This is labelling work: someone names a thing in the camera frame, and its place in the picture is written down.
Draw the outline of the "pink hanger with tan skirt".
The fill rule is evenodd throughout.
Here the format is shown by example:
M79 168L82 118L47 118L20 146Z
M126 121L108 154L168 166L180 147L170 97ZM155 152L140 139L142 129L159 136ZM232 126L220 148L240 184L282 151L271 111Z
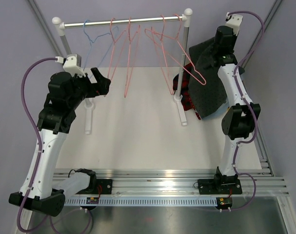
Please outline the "pink hanger with tan skirt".
M199 71L196 70L194 63L191 61L191 58L188 56L188 54L186 52L187 51L187 44L188 44L191 14L187 15L186 13L184 13L181 16L174 14L173 17L164 17L163 15L161 15L160 19L162 19L162 22L163 22L163 29L162 29L161 33L157 32L153 27L151 27L151 29L145 29L144 32L153 41L153 43L155 45L155 50L156 50L156 53L157 53L159 59L160 59L160 56L159 56L157 47L159 47L162 50L166 69L168 69L167 57L166 57L167 55L169 57L171 57L180 66L180 72L178 74L177 89L180 89L182 86L183 71L186 71L191 77L193 77L201 85L206 85L206 79ZM179 25L177 35L175 37L170 37L164 33L167 21L179 21L180 25ZM164 49L164 38L172 39L175 42L177 42L177 44L179 45L179 47L182 51L181 62L178 62L169 52L167 52ZM201 77L201 80L196 78L195 75L193 75L191 72L187 71L186 68L184 68L186 59L189 60L194 71Z

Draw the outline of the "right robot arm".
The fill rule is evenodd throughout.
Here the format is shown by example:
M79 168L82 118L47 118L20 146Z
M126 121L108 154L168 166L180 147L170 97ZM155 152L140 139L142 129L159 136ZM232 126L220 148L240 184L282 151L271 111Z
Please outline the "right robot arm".
M236 169L242 144L251 143L257 135L257 118L261 108L248 96L239 74L239 64L234 55L237 36L233 28L217 28L210 56L212 67L217 67L228 101L229 110L221 121L225 146L220 165L212 179L199 179L201 195L240 195L241 183Z

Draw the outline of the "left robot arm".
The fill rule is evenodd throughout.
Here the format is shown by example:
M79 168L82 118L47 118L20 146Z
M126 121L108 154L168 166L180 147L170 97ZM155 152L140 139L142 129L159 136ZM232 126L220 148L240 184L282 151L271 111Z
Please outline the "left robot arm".
M67 198L97 190L96 172L89 169L78 169L61 183L52 184L60 150L76 118L75 110L86 98L104 96L109 92L110 79L96 67L91 68L91 72L95 83L87 75L79 77L59 72L51 76L49 93L37 123L40 140L26 180L18 192L10 194L10 204L56 217Z

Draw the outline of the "dark grey dotted skirt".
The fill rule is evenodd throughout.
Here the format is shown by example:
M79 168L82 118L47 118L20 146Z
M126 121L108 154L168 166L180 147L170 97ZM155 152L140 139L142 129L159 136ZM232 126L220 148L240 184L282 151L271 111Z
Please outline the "dark grey dotted skirt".
M189 48L191 61L194 63L196 70L206 79L206 85L201 85L193 77L190 77L188 85L191 101L202 120L205 120L208 115L228 101L224 86L217 75L218 68L204 69L204 56L213 42L214 38L210 38ZM192 74L201 80L201 77L193 68Z

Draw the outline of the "blue wire hanger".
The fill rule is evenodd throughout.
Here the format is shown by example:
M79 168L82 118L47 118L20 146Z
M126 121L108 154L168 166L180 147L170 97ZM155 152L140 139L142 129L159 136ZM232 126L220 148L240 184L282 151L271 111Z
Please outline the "blue wire hanger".
M113 36L113 38L115 38L119 32L119 27L118 26L115 26L113 28L113 32L107 32L107 33L104 33L104 34L101 34L101 35L97 35L94 39L91 39L90 35L86 32L86 24L90 22L89 19L86 19L83 23L83 33L85 34L85 36L87 37L88 39L88 42L89 42L89 50L87 52L87 55L86 55L86 58L85 58L85 62L83 64L83 71L85 72L86 70L86 67L88 65L88 61L89 61L89 57L90 57L90 54L93 50L93 46L94 44L102 37L108 37L108 36ZM102 63L104 62L104 60L106 59L111 47L113 46L113 41L111 41L111 44L107 47L105 53L102 55L101 57L101 61L98 63L98 67L102 65Z

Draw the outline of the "red black plaid skirt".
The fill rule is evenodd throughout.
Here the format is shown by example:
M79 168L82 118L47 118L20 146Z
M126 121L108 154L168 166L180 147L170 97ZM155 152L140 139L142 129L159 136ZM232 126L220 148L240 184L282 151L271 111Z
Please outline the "red black plaid skirt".
M188 63L184 66L186 70L183 71L183 77L182 77L182 85L181 85L181 92L182 95L181 103L183 106L184 111L188 111L191 109L195 109L194 104L191 101L190 95L189 95L189 80L190 80L190 72L192 71L192 65L191 63Z

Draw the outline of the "red polka dot skirt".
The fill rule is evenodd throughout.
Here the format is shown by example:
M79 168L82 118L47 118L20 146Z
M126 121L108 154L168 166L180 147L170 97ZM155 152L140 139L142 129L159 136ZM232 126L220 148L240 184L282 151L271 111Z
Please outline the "red polka dot skirt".
M198 120L202 120L200 114L198 113L197 110L194 109L195 115L197 116Z

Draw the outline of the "light grey-blue skirt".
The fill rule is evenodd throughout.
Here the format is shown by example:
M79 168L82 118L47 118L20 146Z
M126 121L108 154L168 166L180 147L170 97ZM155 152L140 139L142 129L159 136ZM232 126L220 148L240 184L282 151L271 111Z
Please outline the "light grey-blue skirt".
M213 119L213 118L217 118L219 116L222 116L225 112L227 112L227 110L229 109L229 102L225 102L223 103L215 112L213 112L212 114L208 115L205 120L208 119Z

